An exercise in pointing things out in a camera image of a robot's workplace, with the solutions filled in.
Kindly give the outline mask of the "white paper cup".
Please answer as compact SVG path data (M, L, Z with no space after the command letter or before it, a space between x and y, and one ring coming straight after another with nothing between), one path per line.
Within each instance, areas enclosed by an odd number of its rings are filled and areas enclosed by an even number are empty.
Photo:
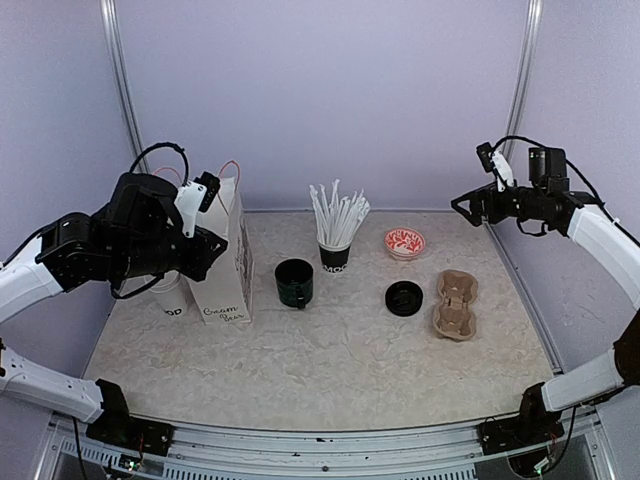
M187 295L182 276L177 271L170 271L150 288L162 311L169 316L181 316L188 307Z

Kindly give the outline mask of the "black coffee lid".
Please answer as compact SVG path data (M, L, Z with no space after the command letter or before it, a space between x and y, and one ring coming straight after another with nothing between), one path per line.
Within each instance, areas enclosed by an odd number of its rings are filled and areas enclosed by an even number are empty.
M390 285L385 292L386 308L399 317L418 313L423 304L423 291L412 281L402 280Z

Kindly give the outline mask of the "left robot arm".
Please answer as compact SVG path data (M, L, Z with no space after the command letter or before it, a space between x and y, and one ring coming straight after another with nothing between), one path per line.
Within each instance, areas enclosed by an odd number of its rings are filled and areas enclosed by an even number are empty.
M91 281L109 283L117 300L143 293L171 274L203 281L228 245L198 221L219 189L219 178L208 172L181 187L154 175L122 174L99 211L70 213L42 227L2 265L2 321ZM144 285L121 294L125 281L140 277ZM99 420L121 445L140 434L118 385L57 372L7 346L1 348L1 391L86 424Z

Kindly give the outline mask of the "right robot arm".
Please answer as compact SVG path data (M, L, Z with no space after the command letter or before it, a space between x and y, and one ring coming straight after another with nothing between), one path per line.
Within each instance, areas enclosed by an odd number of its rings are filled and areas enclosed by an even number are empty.
M498 145L485 142L476 154L492 183L469 191L451 202L454 211L471 225L493 231L495 225L513 219L518 227L535 221L543 238L558 233L579 247L582 258L567 252L547 252L543 263L551 267L550 287L565 304L566 317L595 311L599 317L621 312L608 300L625 300L639 308L639 243L605 208L593 185L573 191L567 172L574 164L561 148L529 143L529 183L521 186ZM535 301L522 274L515 275L525 303L539 325L554 376L525 390L511 433L523 444L535 442L551 422L567 409L603 405L628 389L639 387L639 318L633 316L612 346L596 357L566 369L544 319L548 308Z

